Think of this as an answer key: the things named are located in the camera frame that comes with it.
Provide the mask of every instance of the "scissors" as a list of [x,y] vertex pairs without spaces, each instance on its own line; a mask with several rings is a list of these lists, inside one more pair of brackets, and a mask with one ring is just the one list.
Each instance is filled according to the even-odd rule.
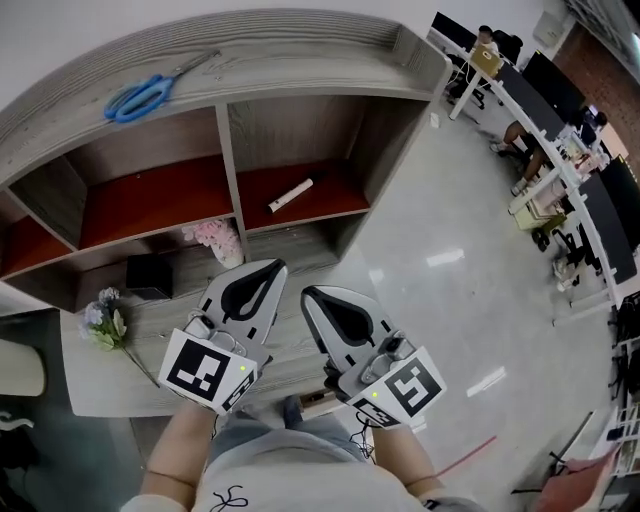
[[142,84],[125,87],[106,104],[104,117],[116,123],[129,123],[147,115],[169,99],[173,84],[178,78],[217,55],[220,55],[218,50],[203,53],[178,66],[167,77],[153,75]]

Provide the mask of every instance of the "person sitting at desk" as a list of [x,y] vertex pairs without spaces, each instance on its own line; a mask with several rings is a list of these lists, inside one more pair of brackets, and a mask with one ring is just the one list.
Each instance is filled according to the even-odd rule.
[[[598,112],[594,119],[597,127],[597,134],[596,140],[590,144],[591,148],[595,148],[600,144],[600,137],[598,136],[598,134],[609,122],[604,112]],[[566,137],[571,131],[575,131],[576,133],[581,134],[585,129],[584,125],[585,112],[584,110],[581,110],[577,112],[575,116],[573,116],[573,119],[560,133],[560,137],[563,137],[563,134],[565,134],[564,137]],[[519,195],[530,184],[531,180],[536,176],[536,174],[538,174],[542,165],[546,162],[549,162],[549,157],[540,147],[540,143],[532,134],[527,133],[527,131],[518,121],[515,121],[509,125],[507,131],[504,134],[502,142],[498,144],[491,144],[491,150],[495,153],[511,152],[511,145],[518,137],[522,139],[525,145],[530,150],[532,150],[533,153],[531,155],[531,160],[529,161],[524,171],[524,176],[511,188],[511,193],[514,196]]]
[[[486,48],[491,53],[495,53],[496,55],[500,54],[498,44],[493,40],[493,30],[491,30],[491,27],[488,27],[487,25],[482,25],[478,29],[478,38],[473,44],[473,48],[471,49],[471,51],[473,52],[479,46]],[[457,55],[448,55],[448,57],[451,59],[451,62],[453,62],[453,64],[459,68],[462,68],[462,66],[466,64],[466,60]],[[467,73],[464,73],[462,75],[462,79],[458,80],[456,85],[449,91],[449,103],[451,103],[454,99],[458,99],[460,96],[462,96],[462,93],[464,93],[464,90],[467,88],[467,81],[465,80],[465,76],[469,75],[468,78],[470,79],[474,74],[475,70],[469,69],[467,70]]]

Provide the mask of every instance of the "white wall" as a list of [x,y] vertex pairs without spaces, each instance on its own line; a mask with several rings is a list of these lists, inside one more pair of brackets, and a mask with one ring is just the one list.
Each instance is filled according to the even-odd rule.
[[[565,20],[563,37],[558,45],[548,49],[533,38],[533,29],[545,10]],[[517,35],[524,43],[518,63],[536,50],[553,59],[575,23],[562,0],[439,0],[438,11],[472,32],[480,25],[489,25],[493,30]]]
[[438,0],[0,0],[0,110],[75,57],[127,34],[202,14],[255,8],[341,10],[426,34]]

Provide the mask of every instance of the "brick wall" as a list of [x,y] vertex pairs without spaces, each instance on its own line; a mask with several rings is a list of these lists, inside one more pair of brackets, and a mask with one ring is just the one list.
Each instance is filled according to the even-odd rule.
[[640,84],[582,25],[576,24],[553,62],[609,117],[640,179]]

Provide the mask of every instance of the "blue scissors handle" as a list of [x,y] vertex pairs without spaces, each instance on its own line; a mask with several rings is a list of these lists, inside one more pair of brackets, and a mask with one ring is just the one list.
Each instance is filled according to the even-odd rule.
[[134,121],[165,102],[171,94],[174,77],[153,75],[141,85],[124,89],[116,94],[104,109],[107,119],[116,123]]

